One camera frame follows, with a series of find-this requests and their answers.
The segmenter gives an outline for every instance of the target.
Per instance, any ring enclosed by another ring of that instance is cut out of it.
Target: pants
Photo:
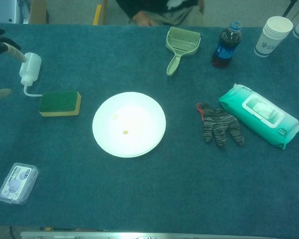
[[[158,25],[203,26],[203,14],[199,6],[185,7],[177,11],[155,13],[144,11]]]

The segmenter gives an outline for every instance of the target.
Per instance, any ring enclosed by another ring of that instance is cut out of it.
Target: dustpan handle
[[[173,59],[170,61],[168,67],[167,67],[167,75],[171,76],[174,74],[174,72],[176,71],[176,69],[178,68],[179,65],[179,61],[180,61],[180,57],[179,56],[174,56]]]

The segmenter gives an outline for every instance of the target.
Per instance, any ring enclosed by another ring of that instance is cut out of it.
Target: green sponge
[[[40,101],[42,116],[77,116],[80,112],[81,95],[76,91],[46,92]]]

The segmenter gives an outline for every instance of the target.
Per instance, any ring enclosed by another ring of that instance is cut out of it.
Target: paper plate
[[[143,155],[163,138],[166,119],[151,97],[125,92],[104,101],[94,115],[93,135],[111,155],[130,158]]]

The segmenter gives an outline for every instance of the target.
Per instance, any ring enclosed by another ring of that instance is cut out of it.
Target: dustpan
[[[182,56],[195,54],[199,44],[200,33],[171,27],[166,37],[166,47],[175,55],[167,67],[167,75],[174,74]]]

